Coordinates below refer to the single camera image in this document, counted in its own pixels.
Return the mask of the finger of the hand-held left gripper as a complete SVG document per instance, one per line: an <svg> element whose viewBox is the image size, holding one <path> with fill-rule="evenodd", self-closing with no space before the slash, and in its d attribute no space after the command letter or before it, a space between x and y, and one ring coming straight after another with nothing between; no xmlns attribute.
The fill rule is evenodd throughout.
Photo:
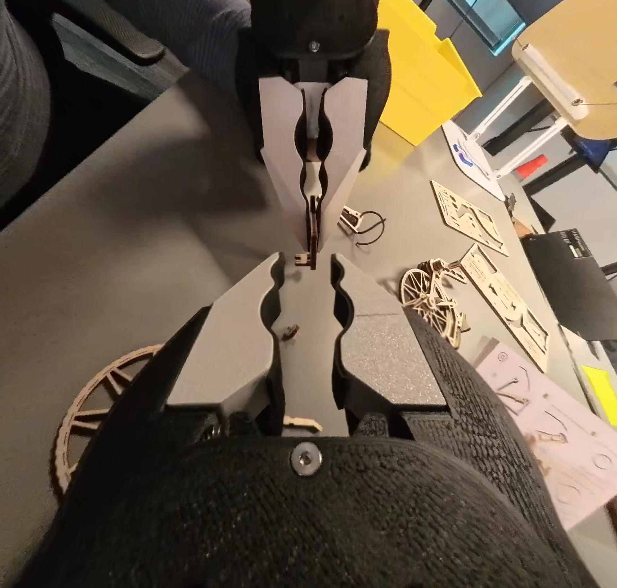
<svg viewBox="0 0 617 588"><path fill-rule="evenodd" d="M331 145L321 163L320 230L318 251L334 233L365 158L366 79L345 77L323 96L323 116L331 131Z"/></svg>
<svg viewBox="0 0 617 588"><path fill-rule="evenodd" d="M289 228L308 250L305 160L296 144L296 129L305 116L304 96L283 77L261 77L258 90L264 142L260 153Z"/></svg>

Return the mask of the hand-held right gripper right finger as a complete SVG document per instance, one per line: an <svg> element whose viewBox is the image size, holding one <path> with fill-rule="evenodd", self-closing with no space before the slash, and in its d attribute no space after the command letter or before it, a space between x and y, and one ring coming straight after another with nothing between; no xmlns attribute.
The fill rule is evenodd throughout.
<svg viewBox="0 0 617 588"><path fill-rule="evenodd" d="M447 399L401 303L340 253L331 256L335 339L332 388L349 435L376 419L411 436L407 419L447 421Z"/></svg>

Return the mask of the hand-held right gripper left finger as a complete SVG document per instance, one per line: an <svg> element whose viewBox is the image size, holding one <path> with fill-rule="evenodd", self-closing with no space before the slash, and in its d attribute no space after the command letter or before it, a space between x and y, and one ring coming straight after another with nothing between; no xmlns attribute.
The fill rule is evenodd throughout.
<svg viewBox="0 0 617 588"><path fill-rule="evenodd" d="M170 408L205 408L227 423L248 413L262 432L282 433L285 397L280 341L285 257L271 254L206 308L166 398Z"/></svg>

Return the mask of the wooden bicycle frame part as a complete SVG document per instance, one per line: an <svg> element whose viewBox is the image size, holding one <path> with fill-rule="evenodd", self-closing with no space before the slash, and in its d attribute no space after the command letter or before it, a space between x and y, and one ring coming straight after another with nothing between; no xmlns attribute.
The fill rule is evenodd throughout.
<svg viewBox="0 0 617 588"><path fill-rule="evenodd" d="M319 198L317 196L309 196L306 213L307 251L305 253L299 253L295 255L295 267L308 267L311 270L316 270L317 268L317 254L320 232L318 203Z"/></svg>

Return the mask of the wooden bicycle model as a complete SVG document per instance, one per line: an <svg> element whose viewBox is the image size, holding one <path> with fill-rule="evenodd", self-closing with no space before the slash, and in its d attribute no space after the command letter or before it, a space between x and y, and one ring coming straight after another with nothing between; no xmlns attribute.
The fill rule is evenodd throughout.
<svg viewBox="0 0 617 588"><path fill-rule="evenodd" d="M417 313L440 337L458 350L461 335L469 331L470 327L466 314L445 291L445 280L468 284L468 278L458 262L447 263L441 258L422 262L401 277L399 298L403 306Z"/></svg>

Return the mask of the yellow plastic bin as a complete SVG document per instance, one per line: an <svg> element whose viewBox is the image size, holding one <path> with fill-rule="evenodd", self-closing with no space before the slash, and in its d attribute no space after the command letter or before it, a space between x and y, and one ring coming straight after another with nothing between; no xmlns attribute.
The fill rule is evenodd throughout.
<svg viewBox="0 0 617 588"><path fill-rule="evenodd" d="M378 28L389 31L392 69L381 122L416 147L482 93L452 41L437 37L413 0L380 0Z"/></svg>

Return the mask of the wooden spoked wheel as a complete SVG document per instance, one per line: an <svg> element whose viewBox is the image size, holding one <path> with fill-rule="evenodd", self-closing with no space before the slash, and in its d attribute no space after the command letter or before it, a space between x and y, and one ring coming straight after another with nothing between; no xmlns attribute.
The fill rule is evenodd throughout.
<svg viewBox="0 0 617 588"><path fill-rule="evenodd" d="M131 351L101 369L77 393L58 426L50 474L56 495L68 489L85 449L134 378L159 353L162 344Z"/></svg>

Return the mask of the pale instruction sheet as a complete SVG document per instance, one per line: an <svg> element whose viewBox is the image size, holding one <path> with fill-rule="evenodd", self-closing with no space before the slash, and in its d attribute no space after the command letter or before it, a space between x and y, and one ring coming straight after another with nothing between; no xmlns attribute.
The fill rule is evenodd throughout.
<svg viewBox="0 0 617 588"><path fill-rule="evenodd" d="M495 338L474 367L523 435L565 530L616 497L616 431Z"/></svg>

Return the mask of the red cup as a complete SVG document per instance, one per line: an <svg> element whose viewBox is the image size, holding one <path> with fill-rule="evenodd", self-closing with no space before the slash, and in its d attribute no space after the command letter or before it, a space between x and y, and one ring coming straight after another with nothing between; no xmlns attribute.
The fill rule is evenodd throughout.
<svg viewBox="0 0 617 588"><path fill-rule="evenodd" d="M540 154L524 163L520 164L514 169L514 172L523 180L528 179L538 169L545 166L548 162L548 158L545 154Z"/></svg>

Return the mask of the black cardboard box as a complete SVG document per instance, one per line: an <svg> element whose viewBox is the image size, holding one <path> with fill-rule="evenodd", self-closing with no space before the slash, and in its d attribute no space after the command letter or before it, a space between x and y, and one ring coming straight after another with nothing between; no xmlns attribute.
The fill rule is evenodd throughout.
<svg viewBox="0 0 617 588"><path fill-rule="evenodd" d="M577 229L521 239L559 323L586 341L616 340L616 291Z"/></svg>

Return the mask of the yellow sticky note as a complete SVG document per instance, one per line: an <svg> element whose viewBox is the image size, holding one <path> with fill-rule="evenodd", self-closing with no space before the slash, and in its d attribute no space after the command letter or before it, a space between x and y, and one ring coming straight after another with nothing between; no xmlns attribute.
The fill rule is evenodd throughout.
<svg viewBox="0 0 617 588"><path fill-rule="evenodd" d="M616 428L616 392L612 387L609 373L603 369L590 366L582 366L582 370L590 382L610 425Z"/></svg>

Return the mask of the wooden book stand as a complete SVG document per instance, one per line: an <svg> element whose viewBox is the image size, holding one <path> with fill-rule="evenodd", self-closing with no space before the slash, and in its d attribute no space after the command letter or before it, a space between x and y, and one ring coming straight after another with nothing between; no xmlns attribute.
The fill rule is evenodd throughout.
<svg viewBox="0 0 617 588"><path fill-rule="evenodd" d="M499 180L566 127L585 139L616 138L616 0L562 0L514 40L512 57L520 80L471 132L452 121L442 125L459 170L501 202ZM530 86L558 117L514 159L492 169L478 139Z"/></svg>

